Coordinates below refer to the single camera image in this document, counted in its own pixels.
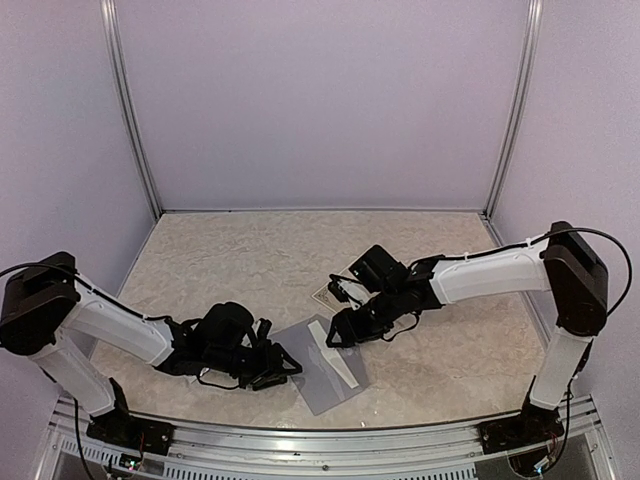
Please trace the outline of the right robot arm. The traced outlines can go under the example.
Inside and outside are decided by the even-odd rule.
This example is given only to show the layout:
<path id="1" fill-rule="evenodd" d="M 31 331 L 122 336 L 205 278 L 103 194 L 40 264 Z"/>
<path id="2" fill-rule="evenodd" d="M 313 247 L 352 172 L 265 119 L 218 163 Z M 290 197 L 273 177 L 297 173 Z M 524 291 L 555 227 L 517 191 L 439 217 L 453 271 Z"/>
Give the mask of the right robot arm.
<path id="1" fill-rule="evenodd" d="M 333 316 L 330 348 L 391 340 L 397 319 L 419 316 L 468 299 L 548 291 L 557 311 L 555 330 L 511 433 L 535 442 L 579 371 L 589 345 L 603 330 L 608 310 L 608 270 L 584 240 L 586 229 L 559 221 L 538 237 L 475 254 L 435 255 L 406 266 L 382 246 L 370 247 L 349 268 L 351 279 L 331 281 L 351 302 Z"/>

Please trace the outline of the grey envelope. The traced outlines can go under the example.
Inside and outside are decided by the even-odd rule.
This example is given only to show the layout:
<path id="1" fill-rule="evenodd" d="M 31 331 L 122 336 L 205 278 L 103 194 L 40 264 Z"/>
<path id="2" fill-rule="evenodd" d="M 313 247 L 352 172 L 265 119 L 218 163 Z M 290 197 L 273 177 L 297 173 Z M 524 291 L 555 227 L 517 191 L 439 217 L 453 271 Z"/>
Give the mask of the grey envelope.
<path id="1" fill-rule="evenodd" d="M 369 388 L 371 382 L 357 347 L 331 349 L 342 356 L 358 380 L 360 384 L 358 388 L 350 389 L 325 362 L 307 328 L 307 324 L 315 320 L 322 324 L 327 337 L 330 321 L 321 315 L 314 315 L 276 332 L 273 340 L 280 343 L 302 365 L 303 372 L 293 376 L 293 383 L 311 413 L 319 416 L 363 393 Z"/>

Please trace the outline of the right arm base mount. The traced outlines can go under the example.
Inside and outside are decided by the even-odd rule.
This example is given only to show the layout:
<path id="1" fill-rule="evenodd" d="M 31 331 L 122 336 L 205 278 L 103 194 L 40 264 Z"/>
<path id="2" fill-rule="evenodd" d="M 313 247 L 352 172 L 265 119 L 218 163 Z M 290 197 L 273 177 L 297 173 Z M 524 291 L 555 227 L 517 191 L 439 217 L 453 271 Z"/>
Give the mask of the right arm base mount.
<path id="1" fill-rule="evenodd" d="M 534 445 L 565 434 L 559 407 L 549 410 L 535 406 L 531 403 L 530 393 L 516 415 L 481 422 L 477 430 L 485 455 Z"/>

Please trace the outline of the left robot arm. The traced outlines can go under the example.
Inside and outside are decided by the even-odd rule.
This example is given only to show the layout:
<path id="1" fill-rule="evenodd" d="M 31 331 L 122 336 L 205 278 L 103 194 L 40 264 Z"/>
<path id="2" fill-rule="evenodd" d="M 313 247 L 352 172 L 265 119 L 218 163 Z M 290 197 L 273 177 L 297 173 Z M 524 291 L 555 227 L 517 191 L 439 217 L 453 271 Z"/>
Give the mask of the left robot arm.
<path id="1" fill-rule="evenodd" d="M 79 332 L 132 355 L 156 371 L 196 380 L 205 371 L 233 379 L 234 389 L 259 391 L 287 383 L 302 366 L 270 339 L 271 322 L 236 302 L 217 303 L 202 317 L 149 316 L 101 291 L 60 251 L 2 270 L 1 346 L 35 363 L 121 445 L 140 434 L 119 384 L 75 344 Z"/>

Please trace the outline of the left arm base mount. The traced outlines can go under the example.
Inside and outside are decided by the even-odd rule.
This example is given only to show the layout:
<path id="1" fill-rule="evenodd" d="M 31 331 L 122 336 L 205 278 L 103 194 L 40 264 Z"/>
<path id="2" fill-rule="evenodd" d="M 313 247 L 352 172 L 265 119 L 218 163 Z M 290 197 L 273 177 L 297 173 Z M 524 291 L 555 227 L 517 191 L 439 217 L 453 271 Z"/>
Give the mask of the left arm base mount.
<path id="1" fill-rule="evenodd" d="M 121 386 L 110 378 L 114 393 L 113 408 L 101 415 L 91 415 L 86 434 L 104 443 L 166 456 L 173 440 L 171 423 L 132 415 Z"/>

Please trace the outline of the beige letter paper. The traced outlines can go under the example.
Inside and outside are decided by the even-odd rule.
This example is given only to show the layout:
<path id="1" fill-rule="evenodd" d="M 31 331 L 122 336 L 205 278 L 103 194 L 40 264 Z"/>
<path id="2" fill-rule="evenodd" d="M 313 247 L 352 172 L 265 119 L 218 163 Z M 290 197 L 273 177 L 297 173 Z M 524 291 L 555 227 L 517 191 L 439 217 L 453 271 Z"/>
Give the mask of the beige letter paper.
<path id="1" fill-rule="evenodd" d="M 329 281 L 311 298 L 337 313 L 344 308 L 359 309 L 371 298 L 371 294 L 359 280 L 343 270 L 340 274 L 331 274 Z"/>
<path id="2" fill-rule="evenodd" d="M 308 323 L 307 328 L 311 333 L 316 345 L 318 346 L 320 354 L 325 362 L 332 367 L 335 373 L 344 381 L 344 383 L 350 389 L 358 388 L 360 384 L 342 356 L 326 345 L 326 332 L 322 324 L 319 321 L 315 320 Z"/>

